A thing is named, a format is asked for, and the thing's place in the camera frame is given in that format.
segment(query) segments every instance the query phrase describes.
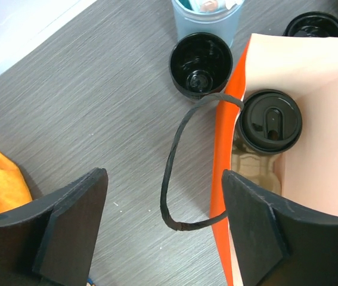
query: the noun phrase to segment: black cup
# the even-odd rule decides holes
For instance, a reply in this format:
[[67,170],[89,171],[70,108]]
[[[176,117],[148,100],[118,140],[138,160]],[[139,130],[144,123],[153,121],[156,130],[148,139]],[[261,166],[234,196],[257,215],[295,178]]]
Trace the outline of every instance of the black cup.
[[261,154],[288,150],[299,139],[301,130],[302,117],[296,102],[272,89],[248,97],[237,121],[238,141]]
[[323,12],[308,12],[294,18],[283,36],[338,38],[338,19]]
[[187,98],[199,100],[224,89],[232,71],[232,54],[221,38],[194,33],[174,47],[169,69],[175,87]]

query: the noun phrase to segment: coffee cup lid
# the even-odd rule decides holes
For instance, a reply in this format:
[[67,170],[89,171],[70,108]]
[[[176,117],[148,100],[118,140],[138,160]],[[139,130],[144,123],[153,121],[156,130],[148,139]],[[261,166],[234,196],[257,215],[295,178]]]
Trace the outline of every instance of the coffee cup lid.
[[296,143],[302,130],[302,117],[290,96],[280,91],[264,90],[248,98],[238,127],[249,148],[275,154]]

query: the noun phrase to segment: light blue cup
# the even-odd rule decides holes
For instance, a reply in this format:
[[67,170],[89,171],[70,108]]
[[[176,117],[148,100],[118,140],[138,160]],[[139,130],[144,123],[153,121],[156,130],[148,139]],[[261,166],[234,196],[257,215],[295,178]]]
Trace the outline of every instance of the light blue cup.
[[191,11],[179,0],[172,0],[172,3],[178,41],[193,33],[207,32],[219,36],[229,47],[232,46],[244,3],[230,10],[207,14]]

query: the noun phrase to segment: cup rim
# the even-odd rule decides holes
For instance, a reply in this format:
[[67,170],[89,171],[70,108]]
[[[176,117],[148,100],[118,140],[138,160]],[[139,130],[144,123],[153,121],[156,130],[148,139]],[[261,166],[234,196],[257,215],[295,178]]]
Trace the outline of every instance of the cup rim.
[[335,16],[333,16],[333,15],[331,15],[329,13],[326,13],[326,12],[311,11],[311,12],[300,14],[297,17],[295,17],[288,24],[286,30],[284,31],[283,36],[292,37],[292,35],[290,35],[290,31],[292,30],[292,28],[294,27],[294,25],[297,24],[298,22],[300,22],[301,20],[303,20],[304,18],[307,18],[307,17],[310,17],[310,16],[314,16],[314,17],[330,20],[338,28],[338,18],[337,17],[335,17]]
[[[227,54],[230,58],[230,70],[228,72],[228,76],[227,78],[216,88],[212,89],[211,91],[208,91],[208,92],[193,92],[193,91],[189,91],[187,89],[185,89],[184,87],[182,87],[178,81],[175,79],[175,76],[173,75],[172,73],[172,68],[171,68],[171,65],[172,65],[172,58],[173,58],[173,55],[175,53],[175,51],[177,50],[177,48],[180,46],[180,44],[182,44],[183,42],[185,41],[188,41],[189,39],[191,38],[194,38],[194,37],[198,37],[198,36],[209,36],[211,38],[214,38],[214,39],[217,39],[218,42],[220,42],[220,44],[222,46],[224,46],[224,48],[227,50]],[[169,58],[169,72],[170,72],[170,76],[174,82],[174,85],[175,87],[177,88],[177,90],[182,93],[183,95],[185,95],[186,97],[190,98],[190,99],[200,99],[202,98],[203,96],[207,95],[207,94],[212,94],[214,92],[220,92],[221,90],[224,89],[224,87],[226,86],[227,82],[229,81],[230,77],[231,77],[231,72],[232,72],[232,68],[233,68],[233,58],[232,58],[232,52],[231,52],[231,49],[230,47],[227,45],[227,43],[222,39],[220,38],[219,36],[216,36],[215,34],[213,33],[208,33],[208,32],[196,32],[196,33],[192,33],[190,35],[187,35],[186,37],[182,38],[178,43],[176,43],[176,45],[174,46],[173,50],[171,51],[170,53],[170,58]]]

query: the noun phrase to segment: gray wood-grain table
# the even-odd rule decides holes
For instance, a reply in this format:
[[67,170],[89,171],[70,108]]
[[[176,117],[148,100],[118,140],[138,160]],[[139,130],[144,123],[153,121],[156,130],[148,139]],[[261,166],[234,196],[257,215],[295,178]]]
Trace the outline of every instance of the gray wood-grain table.
[[[233,56],[251,33],[281,35],[300,13],[338,15],[336,0],[246,0]],[[0,151],[34,196],[93,167],[110,183],[91,275],[99,286],[225,285],[211,229],[163,223],[159,192],[178,123],[192,105],[173,87],[170,0],[98,0],[0,76]],[[169,190],[175,219],[206,218],[215,110],[188,125]]]

